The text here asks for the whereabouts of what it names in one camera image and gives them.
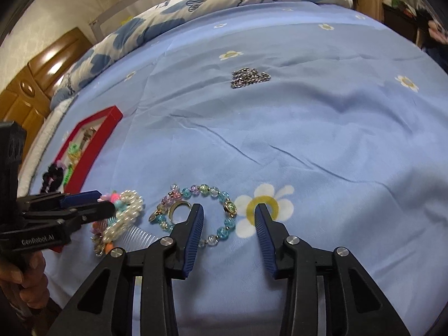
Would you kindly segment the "left hand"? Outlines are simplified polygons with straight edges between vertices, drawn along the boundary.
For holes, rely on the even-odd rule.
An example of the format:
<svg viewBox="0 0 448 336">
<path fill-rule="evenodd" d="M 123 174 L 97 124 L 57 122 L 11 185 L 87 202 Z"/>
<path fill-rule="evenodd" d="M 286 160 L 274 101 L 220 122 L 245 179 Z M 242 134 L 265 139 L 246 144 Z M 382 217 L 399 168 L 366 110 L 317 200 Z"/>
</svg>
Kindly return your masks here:
<svg viewBox="0 0 448 336">
<path fill-rule="evenodd" d="M 43 309 L 49 302 L 48 278 L 44 274 L 46 260 L 41 251 L 29 254 L 29 265 L 22 272 L 16 265 L 1 258 L 1 289 L 21 286 L 20 299 L 31 309 Z"/>
</svg>

